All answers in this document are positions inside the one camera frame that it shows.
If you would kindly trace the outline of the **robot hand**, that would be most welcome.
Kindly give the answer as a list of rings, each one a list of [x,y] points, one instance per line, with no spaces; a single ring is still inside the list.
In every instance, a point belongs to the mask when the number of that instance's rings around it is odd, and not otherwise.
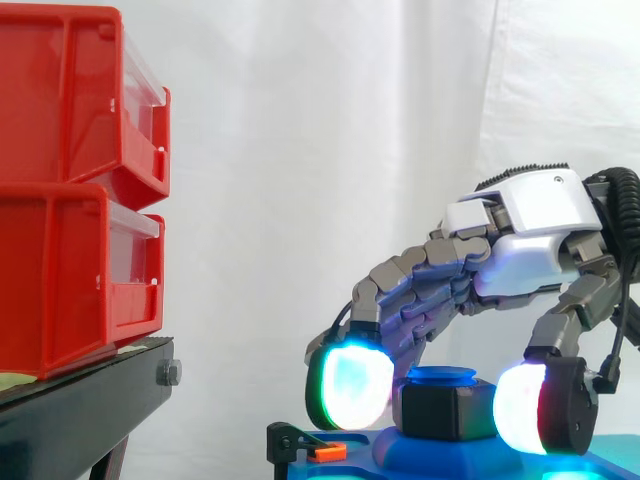
[[[565,164],[509,169],[450,204],[418,246],[359,280],[332,325],[307,347],[305,403],[322,430],[359,430],[398,402],[406,434],[475,437],[427,408],[466,412],[458,388],[416,376],[425,347],[459,316],[514,310],[539,296],[557,303],[535,323],[521,364],[494,387],[478,432],[534,454],[585,453],[598,396],[613,390],[619,356],[592,371],[580,337],[609,319],[628,289],[605,216],[621,173],[582,180]]]

